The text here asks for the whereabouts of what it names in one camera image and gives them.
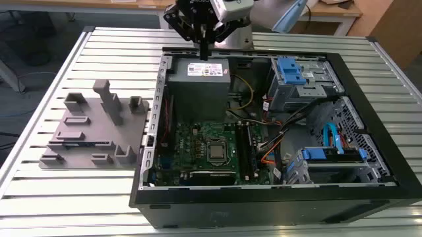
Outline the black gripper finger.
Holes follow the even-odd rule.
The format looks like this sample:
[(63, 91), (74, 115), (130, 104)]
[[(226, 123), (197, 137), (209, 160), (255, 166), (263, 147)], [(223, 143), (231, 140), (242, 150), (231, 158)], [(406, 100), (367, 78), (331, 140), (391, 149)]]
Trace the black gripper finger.
[(176, 33), (186, 41), (191, 41), (199, 50), (201, 60), (205, 60), (205, 48), (201, 42), (199, 34), (195, 32), (193, 24), (188, 23), (188, 18), (180, 15), (178, 6), (168, 6), (163, 13), (163, 19), (174, 28)]
[(210, 46), (215, 42), (222, 42), (238, 28), (238, 20), (223, 23), (214, 28), (215, 25), (206, 23), (205, 28), (205, 61), (209, 60)]

